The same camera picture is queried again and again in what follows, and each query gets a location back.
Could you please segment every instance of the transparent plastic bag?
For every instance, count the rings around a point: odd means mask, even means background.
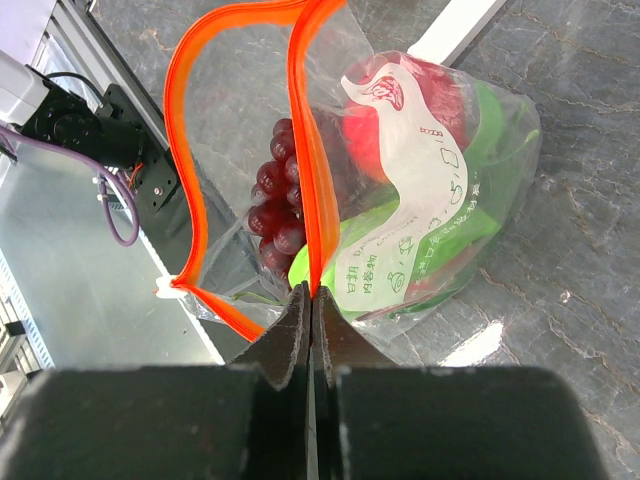
[[[520,206],[540,146],[526,97],[400,52],[374,55],[344,2],[211,12],[178,46],[165,91],[194,223],[173,286],[248,340],[269,323],[259,312],[275,318],[271,302],[288,294],[242,228],[282,117],[292,119],[307,241],[288,280],[309,281],[312,294],[327,286],[348,320],[382,339],[467,282]]]

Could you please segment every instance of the white bar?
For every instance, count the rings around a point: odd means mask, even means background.
[[[506,0],[451,0],[408,53],[450,66]]]

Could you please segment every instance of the orange strip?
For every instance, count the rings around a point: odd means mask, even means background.
[[[345,0],[308,0],[293,27],[289,41],[289,101],[293,130],[296,132],[296,155],[309,249],[311,296],[320,285],[322,273],[338,247],[340,217],[327,155],[307,102],[304,60],[307,49],[324,22],[345,5]]]
[[[195,286],[207,250],[207,212],[187,141],[184,98],[193,64],[205,45],[218,33],[230,28],[261,23],[291,25],[297,20],[305,3],[305,0],[240,3],[209,12],[189,28],[176,47],[165,83],[164,114],[167,137],[184,186],[193,224],[189,258],[180,275],[174,280],[173,286],[197,295],[224,322],[250,342],[256,340],[264,329],[215,295]]]

